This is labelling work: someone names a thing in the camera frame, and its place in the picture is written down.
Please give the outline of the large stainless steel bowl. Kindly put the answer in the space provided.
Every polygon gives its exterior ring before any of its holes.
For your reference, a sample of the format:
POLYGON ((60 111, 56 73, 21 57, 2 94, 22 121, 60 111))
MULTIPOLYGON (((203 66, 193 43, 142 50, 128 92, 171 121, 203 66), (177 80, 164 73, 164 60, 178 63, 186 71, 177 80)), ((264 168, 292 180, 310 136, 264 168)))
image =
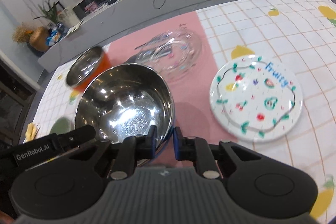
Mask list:
POLYGON ((157 149, 169 139, 175 120, 173 95, 161 75, 145 65, 128 63, 98 75, 77 106, 75 127, 92 126, 101 141, 121 143, 157 128, 157 149))

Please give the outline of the green ceramic cup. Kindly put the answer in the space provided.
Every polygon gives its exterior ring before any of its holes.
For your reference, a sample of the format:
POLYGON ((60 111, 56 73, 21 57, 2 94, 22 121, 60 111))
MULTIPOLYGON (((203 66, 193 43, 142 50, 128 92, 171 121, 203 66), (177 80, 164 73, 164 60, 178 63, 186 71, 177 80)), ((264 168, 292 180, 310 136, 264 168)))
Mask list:
POLYGON ((50 134, 66 134, 74 129, 73 123, 67 117, 60 117, 52 125, 50 134))

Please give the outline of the white fruit pattern plate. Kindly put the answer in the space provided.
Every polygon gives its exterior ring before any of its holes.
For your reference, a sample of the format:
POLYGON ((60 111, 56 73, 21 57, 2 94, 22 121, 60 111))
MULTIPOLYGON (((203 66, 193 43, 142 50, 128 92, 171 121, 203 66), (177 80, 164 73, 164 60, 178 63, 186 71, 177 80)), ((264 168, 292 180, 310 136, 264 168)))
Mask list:
POLYGON ((303 94, 294 73, 265 56, 226 63, 210 85, 218 123, 238 139, 265 143, 284 137, 302 113, 303 94))

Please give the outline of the orange steel-lined bowl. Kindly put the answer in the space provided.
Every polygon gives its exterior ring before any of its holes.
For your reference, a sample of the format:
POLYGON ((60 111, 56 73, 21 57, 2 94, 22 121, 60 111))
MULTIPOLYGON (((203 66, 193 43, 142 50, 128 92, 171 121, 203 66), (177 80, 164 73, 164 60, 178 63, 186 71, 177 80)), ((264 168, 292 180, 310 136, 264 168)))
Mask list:
POLYGON ((98 75, 111 67, 104 49, 100 46, 94 46, 81 54, 70 67, 66 77, 66 85, 83 93, 98 75))

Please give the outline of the clear glass floral bowl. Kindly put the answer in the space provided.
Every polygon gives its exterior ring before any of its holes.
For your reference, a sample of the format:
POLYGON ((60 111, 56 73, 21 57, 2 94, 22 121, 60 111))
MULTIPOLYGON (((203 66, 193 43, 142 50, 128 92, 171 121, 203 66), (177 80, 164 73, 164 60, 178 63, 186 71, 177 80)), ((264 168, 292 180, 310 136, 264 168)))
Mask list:
POLYGON ((165 81, 181 79, 196 65, 202 53, 200 36, 187 28, 161 33, 134 49, 137 53, 127 63, 146 65, 165 81))

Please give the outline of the dark glass cabinet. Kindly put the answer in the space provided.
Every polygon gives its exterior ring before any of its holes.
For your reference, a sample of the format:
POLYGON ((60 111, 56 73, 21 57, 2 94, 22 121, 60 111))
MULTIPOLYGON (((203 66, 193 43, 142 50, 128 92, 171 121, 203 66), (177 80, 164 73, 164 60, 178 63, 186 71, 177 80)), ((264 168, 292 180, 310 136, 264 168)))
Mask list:
POLYGON ((5 150, 18 145, 36 91, 4 61, 1 61, 0 86, 0 138, 1 150, 5 150))

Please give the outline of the golden round vase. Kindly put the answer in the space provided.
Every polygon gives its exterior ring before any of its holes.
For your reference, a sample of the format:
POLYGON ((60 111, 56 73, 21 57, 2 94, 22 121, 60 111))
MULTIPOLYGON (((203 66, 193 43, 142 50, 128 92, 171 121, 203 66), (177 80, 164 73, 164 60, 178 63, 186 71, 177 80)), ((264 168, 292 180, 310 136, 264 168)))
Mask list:
POLYGON ((49 46, 46 44, 49 32, 45 27, 37 27, 30 35, 29 44, 39 52, 46 52, 49 46))

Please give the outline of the potted green plant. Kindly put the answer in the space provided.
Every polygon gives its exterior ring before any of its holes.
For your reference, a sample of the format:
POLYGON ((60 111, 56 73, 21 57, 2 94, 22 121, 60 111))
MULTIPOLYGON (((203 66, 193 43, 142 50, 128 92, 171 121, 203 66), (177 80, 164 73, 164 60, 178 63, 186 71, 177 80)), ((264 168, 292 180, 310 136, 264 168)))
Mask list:
POLYGON ((38 9, 41 15, 35 17, 34 20, 44 18, 55 26, 60 22, 56 2, 51 3, 51 0, 42 0, 42 4, 38 4, 38 9))

